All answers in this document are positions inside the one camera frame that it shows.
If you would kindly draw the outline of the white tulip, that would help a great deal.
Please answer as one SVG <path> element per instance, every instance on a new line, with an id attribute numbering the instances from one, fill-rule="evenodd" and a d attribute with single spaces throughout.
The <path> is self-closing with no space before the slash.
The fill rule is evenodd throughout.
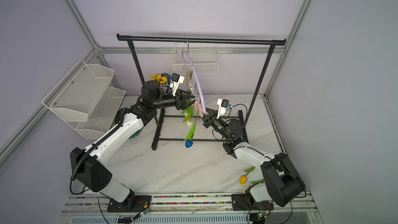
<path id="1" fill-rule="evenodd" d="M 185 82 L 186 82 L 186 85 L 187 85 L 187 91 L 190 93 L 190 94 L 193 94 L 193 87 L 192 87 L 192 83 L 191 83 L 191 72 L 189 71 L 189 70 L 185 70 Z M 187 126 L 188 127 L 192 127 L 193 126 L 193 120 L 192 120 L 192 118 L 193 118 L 193 116 L 194 116 L 194 106 L 192 105 L 192 106 L 190 106 L 190 107 L 188 107 L 186 110 L 184 110 L 183 111 L 183 113 L 184 113 L 184 116 L 185 116 L 185 119 L 184 119 L 184 121 L 183 122 L 185 122 L 186 124 L 187 124 Z"/>

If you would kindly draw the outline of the purple clip hanger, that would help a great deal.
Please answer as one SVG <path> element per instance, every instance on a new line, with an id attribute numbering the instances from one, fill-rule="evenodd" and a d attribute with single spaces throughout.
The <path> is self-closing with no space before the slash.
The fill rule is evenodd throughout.
<path id="1" fill-rule="evenodd" d="M 204 114 L 206 114 L 206 105 L 205 105 L 205 100 L 204 100 L 204 95 L 203 95 L 203 90 L 201 87 L 201 83 L 199 81 L 198 73 L 195 68 L 195 65 L 193 63 L 193 60 L 189 54 L 189 39 L 185 37 L 183 39 L 183 42 L 187 44 L 187 48 L 184 49 L 182 48 L 181 51 L 181 59 L 182 59 L 182 64 L 183 64 L 183 69 L 184 71 L 187 69 L 191 72 L 191 83 L 193 87 L 193 94 L 196 96 L 196 101 L 194 104 L 194 107 L 198 114 L 203 117 Z"/>

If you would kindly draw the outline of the blue tulip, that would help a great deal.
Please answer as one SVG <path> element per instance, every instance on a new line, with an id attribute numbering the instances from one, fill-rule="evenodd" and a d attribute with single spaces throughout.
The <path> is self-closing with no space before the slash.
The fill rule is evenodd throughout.
<path id="1" fill-rule="evenodd" d="M 194 134 L 195 134 L 195 131 L 197 128 L 197 116 L 194 115 L 192 120 L 193 120 L 193 126 L 190 127 L 188 134 L 184 138 L 184 144 L 185 144 L 186 148 L 190 148 L 193 146 L 193 138 L 194 138 Z"/>

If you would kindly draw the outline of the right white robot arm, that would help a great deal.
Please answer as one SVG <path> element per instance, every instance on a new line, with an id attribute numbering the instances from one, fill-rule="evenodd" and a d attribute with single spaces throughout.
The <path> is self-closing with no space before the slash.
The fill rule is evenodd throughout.
<path id="1" fill-rule="evenodd" d="M 210 110 L 202 117 L 203 126 L 213 128 L 223 138 L 225 152 L 261 170 L 266 195 L 277 205 L 285 206 L 306 190 L 305 183 L 290 158 L 283 152 L 271 154 L 251 146 L 243 137 L 240 121 L 225 122 Z"/>

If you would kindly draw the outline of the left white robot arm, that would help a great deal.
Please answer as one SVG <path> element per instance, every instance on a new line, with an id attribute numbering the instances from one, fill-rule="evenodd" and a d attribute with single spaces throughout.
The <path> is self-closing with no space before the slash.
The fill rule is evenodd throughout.
<path id="1" fill-rule="evenodd" d="M 86 148 L 71 151 L 70 181 L 78 180 L 91 191 L 99 192 L 124 208 L 131 209 L 135 204 L 134 191 L 118 181 L 105 166 L 121 145 L 157 116 L 158 109 L 175 107 L 177 110 L 186 110 L 194 104 L 193 94 L 178 87 L 179 84 L 174 83 L 171 92 L 164 92 L 159 82 L 147 81 L 142 86 L 142 94 L 137 102 L 120 110 L 115 126 Z"/>

